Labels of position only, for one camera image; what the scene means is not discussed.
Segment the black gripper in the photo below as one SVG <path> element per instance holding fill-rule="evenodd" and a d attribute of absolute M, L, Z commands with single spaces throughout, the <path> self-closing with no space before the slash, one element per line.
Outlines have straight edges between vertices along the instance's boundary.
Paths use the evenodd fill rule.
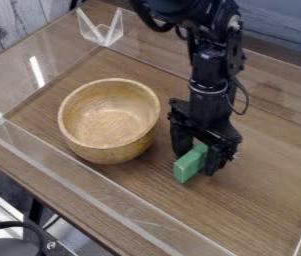
<path fill-rule="evenodd" d="M 190 80 L 188 99 L 171 98 L 168 101 L 174 154 L 180 158 L 192 149 L 194 139 L 198 139 L 208 147 L 203 166 L 206 176 L 212 176 L 234 159 L 242 142 L 242 136 L 230 122 L 238 85 L 236 80 L 207 86 Z"/>

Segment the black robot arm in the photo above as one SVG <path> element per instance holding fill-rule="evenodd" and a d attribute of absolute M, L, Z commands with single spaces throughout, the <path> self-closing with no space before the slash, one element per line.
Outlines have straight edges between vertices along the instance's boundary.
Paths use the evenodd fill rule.
<path fill-rule="evenodd" d="M 230 116 L 246 56 L 243 21 L 235 0 L 128 0 L 139 19 L 157 33 L 174 31 L 187 44 L 191 75 L 188 98 L 168 100 L 174 153 L 183 157 L 199 140 L 207 147 L 200 172 L 211 176 L 234 160 L 242 135 Z"/>

